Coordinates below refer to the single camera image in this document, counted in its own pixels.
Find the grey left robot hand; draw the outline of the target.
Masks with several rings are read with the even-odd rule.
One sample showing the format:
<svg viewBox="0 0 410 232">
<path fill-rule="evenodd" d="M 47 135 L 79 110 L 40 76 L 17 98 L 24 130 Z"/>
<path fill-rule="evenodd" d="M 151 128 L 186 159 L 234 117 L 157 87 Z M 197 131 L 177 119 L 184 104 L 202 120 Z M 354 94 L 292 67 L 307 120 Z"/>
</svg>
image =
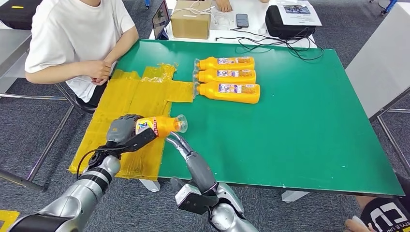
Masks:
<svg viewBox="0 0 410 232">
<path fill-rule="evenodd" d="M 112 121 L 106 135 L 107 142 L 121 143 L 135 135 L 136 122 L 143 116 L 126 114 Z"/>
</svg>

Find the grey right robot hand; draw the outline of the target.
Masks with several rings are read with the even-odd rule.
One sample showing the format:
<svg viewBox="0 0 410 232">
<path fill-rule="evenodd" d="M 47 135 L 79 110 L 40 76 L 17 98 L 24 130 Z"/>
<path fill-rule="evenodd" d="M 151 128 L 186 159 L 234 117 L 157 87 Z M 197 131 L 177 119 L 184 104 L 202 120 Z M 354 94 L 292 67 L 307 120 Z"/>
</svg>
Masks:
<svg viewBox="0 0 410 232">
<path fill-rule="evenodd" d="M 206 160 L 178 133 L 171 132 L 166 138 L 184 158 L 191 179 L 202 194 L 216 193 L 217 181 Z"/>
</svg>

